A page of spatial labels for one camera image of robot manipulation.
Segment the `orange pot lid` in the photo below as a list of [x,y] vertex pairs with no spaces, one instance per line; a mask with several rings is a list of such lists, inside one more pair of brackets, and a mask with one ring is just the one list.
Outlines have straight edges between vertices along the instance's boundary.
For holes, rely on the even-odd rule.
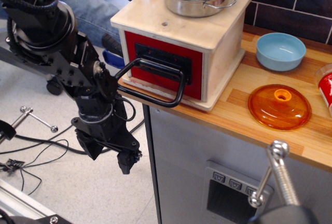
[[299,128],[311,117],[308,100],[285,85],[267,85],[255,89],[249,96],[248,107],[259,123],[281,131]]

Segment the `floor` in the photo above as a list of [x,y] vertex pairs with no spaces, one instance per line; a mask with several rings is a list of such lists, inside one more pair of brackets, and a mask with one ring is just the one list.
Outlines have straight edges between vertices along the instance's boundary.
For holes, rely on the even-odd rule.
[[[138,102],[133,103],[137,115],[127,124],[128,130],[143,119],[142,105]],[[12,124],[21,115],[21,106],[32,107],[36,116],[51,125],[57,125],[59,132],[70,125],[72,118],[78,116],[75,102],[65,93],[59,96],[50,94],[43,77],[0,61],[0,119]],[[130,107],[127,108],[127,113],[129,116],[132,113]],[[47,126],[32,117],[28,117],[17,128],[17,134],[40,139],[54,136]],[[31,197],[72,223],[158,223],[145,127],[136,130],[134,136],[141,144],[143,157],[134,165],[129,175],[123,175],[118,167],[116,152],[104,153],[93,161],[88,156],[68,151],[57,161],[26,169],[43,180]],[[60,139],[66,139],[72,148],[81,149],[74,128],[55,140]],[[4,141],[0,152],[33,144],[14,138],[11,141]],[[0,155],[0,162],[5,163],[11,158],[29,163],[46,147],[47,145],[40,145]],[[63,148],[50,146],[34,164],[53,160],[64,152]],[[23,192],[29,194],[39,181],[27,173],[23,175]],[[0,172],[0,179],[17,189],[22,188],[19,171],[11,174]]]

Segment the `pot handle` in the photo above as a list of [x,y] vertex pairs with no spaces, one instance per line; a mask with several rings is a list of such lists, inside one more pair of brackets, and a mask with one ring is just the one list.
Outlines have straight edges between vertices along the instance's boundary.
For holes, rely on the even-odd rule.
[[225,6],[214,6],[214,5],[210,5],[210,4],[208,4],[208,3],[204,3],[204,4],[203,4],[203,7],[205,7],[205,6],[209,6],[209,7],[214,8],[214,9],[224,9],[224,8],[229,7],[229,6],[232,6],[232,5],[235,4],[236,2],[237,2],[237,0],[234,0],[230,5],[225,5]]

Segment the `metal clamp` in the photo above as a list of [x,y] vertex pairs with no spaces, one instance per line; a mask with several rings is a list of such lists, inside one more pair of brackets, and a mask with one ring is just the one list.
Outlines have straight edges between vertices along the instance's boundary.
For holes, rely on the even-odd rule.
[[[15,120],[15,122],[11,125],[11,129],[13,130],[11,133],[13,133],[14,135],[16,134],[15,129],[23,122],[24,119],[27,118],[27,116],[31,116],[33,118],[35,118],[36,120],[40,121],[41,123],[43,123],[44,125],[48,126],[51,129],[51,132],[55,133],[58,131],[58,127],[56,125],[50,125],[47,122],[41,120],[40,118],[38,118],[36,115],[32,114],[33,109],[31,107],[27,108],[26,106],[22,106],[20,108],[20,112],[22,113],[22,115]],[[2,142],[7,138],[7,139],[11,139],[14,137],[14,135],[11,135],[10,138],[8,138],[6,136],[6,134],[4,133],[1,137],[0,137],[0,144],[2,144]]]
[[273,143],[266,149],[266,153],[270,166],[267,168],[257,191],[249,196],[249,204],[255,208],[263,205],[265,199],[262,192],[270,175],[273,173],[283,204],[299,206],[299,200],[283,160],[289,154],[288,144],[284,141],[273,141]]

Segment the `dark brick wall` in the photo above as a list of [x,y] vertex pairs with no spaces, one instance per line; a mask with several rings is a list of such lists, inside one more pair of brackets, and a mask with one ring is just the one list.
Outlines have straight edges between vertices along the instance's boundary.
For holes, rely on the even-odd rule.
[[245,23],[332,45],[332,0],[253,0]]

